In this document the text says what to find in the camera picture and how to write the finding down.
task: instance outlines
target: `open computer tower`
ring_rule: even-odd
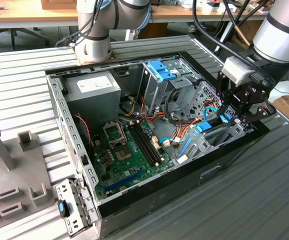
[[[71,237],[91,226],[100,237],[118,231],[228,168],[269,132],[260,121],[233,121],[232,107],[217,116],[217,81],[187,52],[46,74],[75,168],[56,188]]]

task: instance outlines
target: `grey plastic holder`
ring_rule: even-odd
[[[38,136],[25,131],[0,140],[0,228],[54,202]]]

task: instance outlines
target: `blue drive bay latch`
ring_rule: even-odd
[[[177,76],[172,74],[168,67],[165,66],[161,61],[150,61],[148,62],[148,66],[162,82],[177,78]]]

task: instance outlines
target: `metal slatted table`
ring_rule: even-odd
[[[114,42],[118,59],[188,51],[214,77],[222,62],[189,36]],[[58,131],[45,70],[71,67],[70,48],[0,53],[1,139],[38,134],[53,188],[74,175]],[[109,237],[110,240],[289,239],[289,122],[264,120],[271,132],[229,170]],[[57,204],[0,228],[0,239],[69,239]],[[75,239],[92,240],[95,230]]]

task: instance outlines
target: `yellow wire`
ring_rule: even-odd
[[[129,117],[129,116],[131,116],[131,115],[134,113],[134,111],[135,111],[135,105],[136,105],[136,101],[133,102],[131,111],[130,111],[129,113],[125,114],[126,117]]]

